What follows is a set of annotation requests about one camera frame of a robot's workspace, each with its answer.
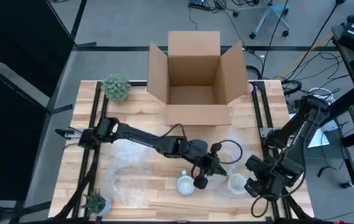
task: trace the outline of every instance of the box flap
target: box flap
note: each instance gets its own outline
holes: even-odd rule
[[[226,105],[167,105],[165,124],[227,125],[231,118]]]
[[[241,42],[232,46],[221,56],[213,84],[216,104],[227,104],[247,92],[246,62]]]
[[[147,91],[164,103],[169,102],[169,69],[167,56],[156,44],[149,47]]]
[[[219,31],[170,31],[170,56],[220,56]]]

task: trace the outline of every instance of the small succulent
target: small succulent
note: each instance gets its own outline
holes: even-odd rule
[[[127,77],[119,74],[112,74],[106,80],[102,81],[101,89],[104,91],[108,99],[124,101],[128,96],[131,85],[128,83]]]
[[[87,202],[82,208],[88,209],[88,214],[98,214],[105,208],[106,200],[101,196],[99,190],[96,190],[92,195],[84,195]]]

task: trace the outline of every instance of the gray floor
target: gray floor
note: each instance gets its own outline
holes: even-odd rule
[[[81,0],[69,0],[52,4],[65,27],[70,31]],[[281,37],[283,28],[278,28],[272,45],[310,45],[320,26],[333,8],[334,1],[290,1],[292,9],[286,16],[286,21],[292,27],[289,37]],[[147,46],[150,41],[158,45],[167,45],[168,30],[193,30],[194,25],[188,20],[189,10],[187,0],[88,0],[82,22],[77,33],[76,43],[97,42],[100,46]],[[228,7],[235,6],[228,1]],[[332,16],[319,40],[331,34],[330,26],[343,22],[347,15],[354,13],[354,0],[348,0],[339,6]],[[240,36],[246,45],[268,45],[276,25],[276,19],[267,19],[257,38],[251,40],[248,35],[254,30],[262,15],[262,9],[243,11],[233,18]],[[231,45],[239,41],[233,26],[221,11],[217,14],[192,10],[192,19],[198,24],[199,30],[219,30],[221,44]],[[304,52],[270,52],[266,60],[264,76],[272,78],[280,75],[283,70]],[[65,69],[65,75],[56,101],[57,106],[75,102],[80,80],[101,80],[110,73],[122,73],[130,79],[145,80],[147,77],[147,52],[72,52]],[[261,67],[258,59],[245,54],[246,63]],[[313,75],[323,68],[335,63],[334,60],[315,59],[300,74],[300,77]],[[303,81],[303,89],[318,87],[327,81],[327,77],[337,66],[328,69],[323,75]],[[343,64],[335,76],[348,74]],[[341,90],[334,94],[337,99],[353,88],[349,77],[335,81],[325,88]],[[299,99],[300,93],[287,97],[292,101]],[[58,168],[62,158],[62,148],[65,141],[54,133],[56,128],[66,128],[72,118],[72,112],[52,116],[47,130],[39,161],[36,165],[26,205],[48,201],[57,179]],[[343,133],[353,127],[349,115],[345,114],[340,121],[350,121]],[[354,147],[350,149],[354,159]],[[338,167],[341,159],[331,159]],[[348,212],[354,212],[354,188],[340,189],[338,184],[349,179],[345,166],[341,170],[327,170],[322,178],[316,174],[324,165],[322,160],[308,161],[307,183],[314,208],[318,218],[332,218]],[[48,211],[31,214],[23,220],[42,220]],[[354,223],[354,213],[344,216],[346,222]]]

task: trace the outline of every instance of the white cup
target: white cup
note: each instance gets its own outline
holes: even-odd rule
[[[240,174],[232,174],[229,176],[228,180],[228,189],[231,190],[234,194],[241,195],[246,192],[246,178]]]
[[[187,175],[186,170],[182,170],[182,175],[177,180],[177,190],[184,196],[191,195],[195,190],[193,178]]]

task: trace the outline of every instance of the potted plant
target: potted plant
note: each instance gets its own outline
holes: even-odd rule
[[[101,89],[108,99],[122,102],[127,98],[131,85],[126,76],[112,74],[108,79],[102,81]]]
[[[86,204],[82,208],[88,209],[88,215],[97,216],[106,215],[111,208],[110,199],[102,197],[99,190],[94,191],[92,195],[84,195],[87,199]]]

